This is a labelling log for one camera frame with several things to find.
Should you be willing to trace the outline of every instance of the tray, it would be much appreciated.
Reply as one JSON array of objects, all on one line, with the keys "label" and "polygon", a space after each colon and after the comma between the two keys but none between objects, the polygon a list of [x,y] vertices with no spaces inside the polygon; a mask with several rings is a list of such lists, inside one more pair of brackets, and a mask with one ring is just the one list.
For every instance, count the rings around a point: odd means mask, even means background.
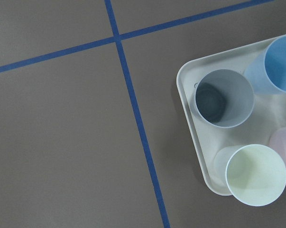
[{"label": "tray", "polygon": [[286,95],[255,95],[255,107],[249,119],[235,128],[222,129],[205,123],[190,111],[194,85],[204,75],[217,69],[230,69],[243,74],[246,67],[275,39],[189,61],[177,74],[177,88],[205,183],[219,195],[228,196],[231,192],[213,169],[216,153],[226,146],[268,145],[271,134],[286,126]]}]

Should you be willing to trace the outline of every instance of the gray cup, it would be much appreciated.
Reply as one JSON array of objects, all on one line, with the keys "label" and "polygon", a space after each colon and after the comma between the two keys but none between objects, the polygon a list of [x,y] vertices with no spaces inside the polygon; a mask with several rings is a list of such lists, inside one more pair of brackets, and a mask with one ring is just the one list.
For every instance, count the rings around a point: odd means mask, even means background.
[{"label": "gray cup", "polygon": [[254,93],[250,82],[240,73],[220,69],[195,85],[190,108],[205,122],[216,127],[232,128],[251,115]]}]

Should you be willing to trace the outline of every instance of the plastic tray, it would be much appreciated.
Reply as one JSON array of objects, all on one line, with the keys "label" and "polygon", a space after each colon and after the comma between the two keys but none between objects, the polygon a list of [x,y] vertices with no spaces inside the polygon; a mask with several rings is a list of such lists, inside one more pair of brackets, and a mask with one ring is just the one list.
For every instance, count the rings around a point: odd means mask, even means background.
[{"label": "plastic tray", "polygon": [[231,193],[213,169],[216,153],[226,146],[268,145],[271,134],[286,126],[286,95],[255,95],[255,107],[249,119],[235,128],[222,129],[205,123],[190,111],[194,85],[204,75],[217,69],[231,69],[243,74],[245,68],[275,39],[192,60],[184,64],[177,74],[177,88],[204,180],[219,195],[228,196]]}]

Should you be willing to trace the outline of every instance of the pink cup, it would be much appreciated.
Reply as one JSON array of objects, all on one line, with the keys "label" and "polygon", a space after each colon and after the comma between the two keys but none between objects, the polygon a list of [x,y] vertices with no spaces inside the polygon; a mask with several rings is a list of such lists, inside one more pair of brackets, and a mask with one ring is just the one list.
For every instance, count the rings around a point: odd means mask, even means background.
[{"label": "pink cup", "polygon": [[286,165],[286,127],[275,131],[271,135],[269,147],[281,156]]}]

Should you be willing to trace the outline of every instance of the blue line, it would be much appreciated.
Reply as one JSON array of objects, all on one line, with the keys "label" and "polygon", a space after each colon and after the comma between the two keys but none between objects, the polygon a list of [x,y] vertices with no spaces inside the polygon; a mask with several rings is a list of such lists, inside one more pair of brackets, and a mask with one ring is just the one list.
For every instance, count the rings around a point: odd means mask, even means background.
[{"label": "blue line", "polygon": [[41,55],[41,56],[37,56],[34,58],[29,58],[29,59],[25,59],[19,62],[15,62],[15,63],[11,63],[11,64],[7,64],[4,66],[0,66],[0,73],[4,72],[4,71],[8,71],[8,70],[12,70],[12,69],[16,69],[19,67],[24,67],[27,65],[31,65],[34,63],[39,63],[45,60],[49,60],[52,58],[57,58],[57,57],[61,57],[61,56],[65,56],[65,55],[69,55],[75,52],[79,52],[79,51],[84,51],[84,50],[88,50],[91,48],[95,48],[98,46],[102,46],[105,44],[109,44],[109,43],[113,43],[114,42],[114,38],[110,37],[110,38],[106,38],[106,39],[101,39],[101,40],[97,40],[91,43],[87,43],[87,44],[82,44],[82,45],[78,45],[75,47],[71,47],[71,48],[67,48],[64,50],[60,50],[60,51],[55,51],[49,54],[45,54],[45,55]]},{"label": "blue line", "polygon": [[173,20],[173,21],[169,21],[163,24],[158,24],[158,25],[154,25],[151,27],[147,27],[147,28],[142,28],[136,31],[132,31],[132,32],[128,32],[128,33],[124,33],[120,35],[120,38],[122,40],[124,39],[129,39],[129,38],[133,38],[133,37],[137,37],[137,36],[141,36],[147,33],[151,33],[151,32],[156,32],[156,31],[160,31],[163,29],[168,29],[171,27],[175,27],[178,25],[183,25],[189,22],[193,22],[193,21],[197,21],[197,20],[202,20],[205,18],[209,18],[209,17],[213,17],[213,16],[217,16],[220,14],[224,14],[224,13],[228,13],[228,12],[232,12],[232,11],[236,11],[236,10],[241,10],[247,7],[251,7],[251,6],[256,6],[262,3],[266,3],[266,2],[270,2],[270,1],[274,1],[274,0],[252,0],[252,1],[247,1],[247,2],[243,2],[240,4],[236,4],[236,5],[232,5],[232,6],[227,6],[224,8],[220,8],[220,9],[215,9],[209,12],[205,12],[205,13],[201,13],[201,14],[197,14],[197,15],[193,15],[193,16],[189,16],[186,18],[181,18],[181,19],[177,19],[177,20]]},{"label": "blue line", "polygon": [[139,111],[137,98],[135,96],[133,84],[132,84],[131,77],[130,77],[129,68],[128,68],[127,61],[126,61],[125,52],[124,52],[123,45],[122,45],[122,42],[121,42],[121,39],[120,39],[120,34],[119,34],[117,23],[116,23],[116,20],[115,20],[115,17],[114,17],[111,1],[110,0],[105,0],[105,4],[106,4],[106,8],[107,8],[107,13],[108,13],[108,16],[109,16],[109,21],[110,21],[110,24],[111,24],[111,27],[112,27],[113,36],[115,38],[115,43],[116,43],[117,51],[118,51],[119,58],[120,58],[120,64],[122,66],[122,70],[123,70],[123,73],[124,73],[126,86],[127,86],[127,89],[128,89],[128,93],[129,93],[129,97],[130,97],[133,113],[134,113],[135,120],[136,120],[136,123],[137,123],[137,126],[138,126],[138,132],[139,132],[139,135],[140,135],[140,138],[141,138],[141,142],[142,142],[142,145],[143,145],[143,149],[144,149],[144,153],[145,153],[145,157],[146,157],[149,173],[150,173],[152,184],[153,184],[153,187],[154,187],[154,192],[155,192],[155,195],[156,195],[156,198],[157,198],[157,204],[158,204],[158,207],[159,207],[159,210],[160,210],[160,214],[161,214],[161,218],[162,218],[162,221],[163,221],[163,225],[164,225],[164,228],[170,228],[170,224],[169,224],[168,215],[167,215],[167,212],[166,212],[166,208],[165,208],[162,192],[161,192],[160,185],[159,185],[159,182],[158,182],[158,179],[157,179],[157,172],[156,172],[153,160],[152,160],[152,156],[151,156],[151,152],[150,152],[150,148],[149,148],[146,132],[145,132],[143,121],[142,121],[142,117],[141,117],[141,114],[140,114],[140,111]]}]

